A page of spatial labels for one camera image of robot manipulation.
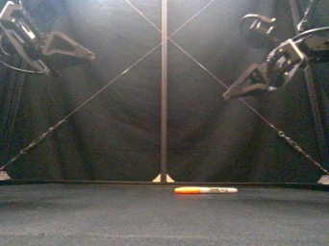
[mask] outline black curtain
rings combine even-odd
[[[303,73],[284,88],[245,98],[257,113],[239,100],[221,99],[270,51],[249,48],[240,37],[248,13],[278,19],[280,40],[294,36],[287,1],[168,1],[167,173],[175,181],[312,183],[322,174],[270,126],[318,160]],[[96,60],[64,69],[61,78],[26,76],[6,160],[106,87],[9,165],[13,178],[149,182],[156,177],[160,18],[160,0],[62,1],[50,28]]]

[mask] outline metal pole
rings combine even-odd
[[[298,10],[298,4],[296,0],[288,0],[288,6],[291,10],[291,17],[292,17],[292,23],[294,23],[294,31],[295,35],[299,34],[298,31],[298,23],[300,22],[300,15]],[[315,97],[315,87],[314,87],[314,81],[312,81],[312,69],[307,66],[304,69],[304,81],[306,81],[306,87],[307,87],[307,93],[308,93],[308,100],[310,100],[310,106],[312,111],[312,124],[314,124],[314,131],[315,131],[315,137],[316,137],[316,146],[319,149],[319,155],[320,155],[320,162],[327,163],[329,161],[329,152],[327,152],[327,146],[324,143],[324,133],[320,123],[320,114],[318,109],[318,101]]]
[[[167,0],[161,0],[160,183],[167,182]]]

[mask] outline marker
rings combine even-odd
[[[224,194],[236,193],[237,189],[232,187],[177,187],[176,194]]]

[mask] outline wire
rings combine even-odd
[[[19,68],[17,68],[17,67],[14,67],[14,66],[7,65],[7,64],[3,63],[1,60],[0,60],[0,63],[1,63],[3,66],[6,66],[7,68],[10,68],[13,71],[15,71],[15,72],[19,72],[19,73],[27,73],[27,74],[34,74],[34,75],[43,75],[43,72],[19,69]]]
[[[295,40],[296,38],[300,38],[306,35],[310,35],[312,33],[319,33],[319,32],[324,32],[324,31],[329,31],[329,27],[320,27],[320,28],[314,28],[314,29],[310,29],[307,31],[304,31],[303,33],[300,33],[299,35],[296,35],[292,40]]]

